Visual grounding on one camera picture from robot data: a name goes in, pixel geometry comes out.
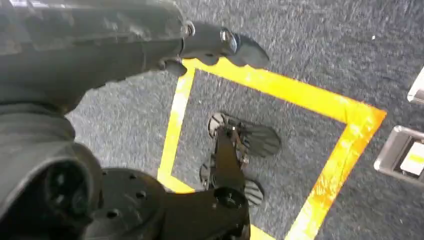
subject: yellow tape square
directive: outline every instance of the yellow tape square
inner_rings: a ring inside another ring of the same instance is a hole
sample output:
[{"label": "yellow tape square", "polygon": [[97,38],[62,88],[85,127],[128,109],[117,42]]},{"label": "yellow tape square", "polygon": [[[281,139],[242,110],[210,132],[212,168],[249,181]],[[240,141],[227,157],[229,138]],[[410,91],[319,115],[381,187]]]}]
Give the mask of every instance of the yellow tape square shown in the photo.
[{"label": "yellow tape square", "polygon": [[[171,173],[195,69],[209,72],[346,124],[346,128],[285,237],[286,240],[313,240],[343,183],[384,120],[386,112],[277,73],[249,66],[234,66],[226,58],[220,59],[214,66],[204,65],[196,59],[185,60],[184,65],[188,71],[179,78],[177,83],[160,167],[157,171],[157,179],[174,192],[194,191],[193,188],[173,177]],[[274,238],[252,225],[250,239],[273,240]]]}]

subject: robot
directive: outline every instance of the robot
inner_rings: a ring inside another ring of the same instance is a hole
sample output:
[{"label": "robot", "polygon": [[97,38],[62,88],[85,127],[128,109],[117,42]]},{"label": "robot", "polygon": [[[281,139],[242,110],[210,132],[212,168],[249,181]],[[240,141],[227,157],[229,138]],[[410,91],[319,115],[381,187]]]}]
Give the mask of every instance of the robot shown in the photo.
[{"label": "robot", "polygon": [[252,39],[184,18],[165,0],[1,0],[0,236],[4,240],[247,240],[246,155],[280,148],[277,134],[225,113],[208,124],[205,190],[166,192],[128,168],[102,169],[65,114],[90,89],[147,71],[186,69],[181,59],[263,68]]}]

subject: metal plate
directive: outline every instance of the metal plate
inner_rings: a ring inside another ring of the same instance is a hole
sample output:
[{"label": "metal plate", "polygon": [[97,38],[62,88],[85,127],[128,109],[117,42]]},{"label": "metal plate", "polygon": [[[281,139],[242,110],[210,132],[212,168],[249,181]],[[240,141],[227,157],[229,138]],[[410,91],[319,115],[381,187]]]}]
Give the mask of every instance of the metal plate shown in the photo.
[{"label": "metal plate", "polygon": [[407,98],[411,103],[424,104],[424,67],[413,82]]},{"label": "metal plate", "polygon": [[424,133],[395,126],[383,146],[374,168],[384,174],[424,187]]}]

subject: bolt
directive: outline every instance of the bolt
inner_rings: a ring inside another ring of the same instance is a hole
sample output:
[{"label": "bolt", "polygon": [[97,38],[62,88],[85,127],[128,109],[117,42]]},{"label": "bolt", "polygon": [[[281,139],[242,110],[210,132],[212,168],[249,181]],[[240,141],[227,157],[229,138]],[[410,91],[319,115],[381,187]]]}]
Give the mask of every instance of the bolt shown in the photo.
[{"label": "bolt", "polygon": [[60,174],[59,176],[57,176],[56,181],[59,186],[63,185],[65,183],[65,175]]},{"label": "bolt", "polygon": [[59,205],[59,204],[61,204],[62,203],[62,201],[65,199],[65,196],[64,195],[59,195],[55,200],[54,200],[54,202],[57,204],[57,205]]}]

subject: floor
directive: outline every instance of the floor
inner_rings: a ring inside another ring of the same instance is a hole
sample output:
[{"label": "floor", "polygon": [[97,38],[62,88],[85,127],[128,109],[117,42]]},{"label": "floor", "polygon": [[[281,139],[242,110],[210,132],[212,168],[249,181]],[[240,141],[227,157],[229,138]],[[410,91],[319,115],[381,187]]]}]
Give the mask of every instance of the floor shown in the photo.
[{"label": "floor", "polygon": [[[256,39],[269,71],[387,112],[344,183],[317,240],[419,240],[424,191],[373,168],[390,131],[424,131],[424,107],[406,96],[424,66],[424,2],[419,0],[177,0],[191,19],[229,26]],[[177,79],[166,72],[135,76],[90,91],[68,117],[77,140],[103,166],[156,176]],[[200,189],[198,170],[211,151],[209,116],[225,111],[276,129],[282,150],[252,158],[246,174],[265,202],[251,222],[284,239],[345,124],[258,90],[198,71],[191,88],[172,175]]]}]

